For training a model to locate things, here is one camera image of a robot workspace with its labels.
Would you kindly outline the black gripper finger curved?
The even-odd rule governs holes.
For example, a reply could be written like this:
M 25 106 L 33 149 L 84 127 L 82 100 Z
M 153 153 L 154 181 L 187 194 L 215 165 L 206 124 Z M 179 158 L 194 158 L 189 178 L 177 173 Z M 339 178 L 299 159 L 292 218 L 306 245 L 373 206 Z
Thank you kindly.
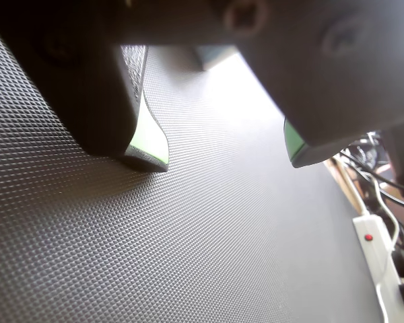
M 296 168 L 404 123 L 404 1 L 216 1 Z

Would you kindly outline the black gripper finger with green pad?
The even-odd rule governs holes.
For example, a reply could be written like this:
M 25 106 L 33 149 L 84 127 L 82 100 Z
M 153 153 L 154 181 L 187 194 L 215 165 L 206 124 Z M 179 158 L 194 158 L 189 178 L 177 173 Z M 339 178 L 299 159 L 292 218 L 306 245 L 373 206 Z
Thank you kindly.
M 143 93 L 146 46 L 110 24 L 130 1 L 0 1 L 0 37 L 79 146 L 165 172 L 169 145 Z

